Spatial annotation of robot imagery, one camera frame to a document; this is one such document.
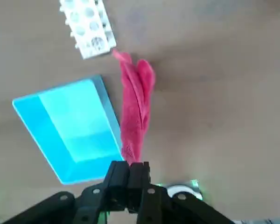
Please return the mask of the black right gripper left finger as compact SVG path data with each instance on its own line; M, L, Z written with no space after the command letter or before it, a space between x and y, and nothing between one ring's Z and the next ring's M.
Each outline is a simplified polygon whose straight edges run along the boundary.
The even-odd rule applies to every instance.
M105 179L74 197L60 191L5 221L7 224L106 224L108 214L123 211L129 178L126 161L112 161Z

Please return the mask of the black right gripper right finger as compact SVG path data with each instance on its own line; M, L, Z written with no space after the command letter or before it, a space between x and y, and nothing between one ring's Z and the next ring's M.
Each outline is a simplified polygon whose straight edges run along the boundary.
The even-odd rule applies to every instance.
M148 162L130 165L128 189L139 190L136 202L138 224L232 224L229 218L196 198L182 191L170 197L165 187L151 184Z

